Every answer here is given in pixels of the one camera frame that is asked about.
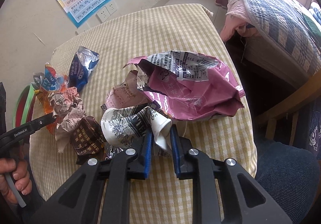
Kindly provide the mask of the person's left hand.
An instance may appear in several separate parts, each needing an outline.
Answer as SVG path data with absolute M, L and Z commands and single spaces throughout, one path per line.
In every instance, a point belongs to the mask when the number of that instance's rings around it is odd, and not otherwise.
M 17 164 L 14 159 L 1 158 L 1 194 L 7 202 L 18 204 L 16 196 L 5 179 L 5 173 L 12 173 L 13 179 L 15 180 L 15 188 L 21 192 L 22 195 L 29 195 L 31 193 L 32 182 L 27 166 L 28 163 L 24 159 L 19 159 Z

